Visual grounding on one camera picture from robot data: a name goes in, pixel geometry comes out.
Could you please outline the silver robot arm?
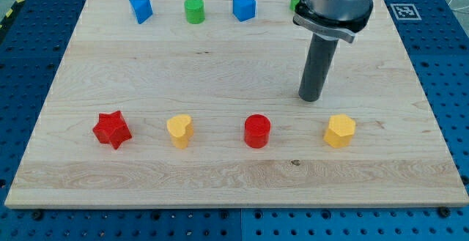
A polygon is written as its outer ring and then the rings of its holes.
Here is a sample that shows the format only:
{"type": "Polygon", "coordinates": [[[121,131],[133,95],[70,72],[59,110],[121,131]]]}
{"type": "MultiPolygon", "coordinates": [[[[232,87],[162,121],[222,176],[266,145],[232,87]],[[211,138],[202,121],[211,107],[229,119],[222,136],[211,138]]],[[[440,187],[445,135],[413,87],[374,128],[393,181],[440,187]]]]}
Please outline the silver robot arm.
{"type": "Polygon", "coordinates": [[[366,26],[372,10],[373,0],[300,0],[293,23],[325,40],[351,43],[366,26]]]}

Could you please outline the green block behind arm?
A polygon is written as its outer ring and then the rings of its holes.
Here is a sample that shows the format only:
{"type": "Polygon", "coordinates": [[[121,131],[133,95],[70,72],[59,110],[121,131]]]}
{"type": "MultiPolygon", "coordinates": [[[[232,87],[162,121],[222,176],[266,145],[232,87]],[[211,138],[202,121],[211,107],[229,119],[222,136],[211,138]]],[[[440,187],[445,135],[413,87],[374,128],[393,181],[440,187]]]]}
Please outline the green block behind arm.
{"type": "Polygon", "coordinates": [[[290,0],[289,9],[294,12],[295,8],[296,8],[296,6],[299,2],[300,2],[300,0],[290,0]]]}

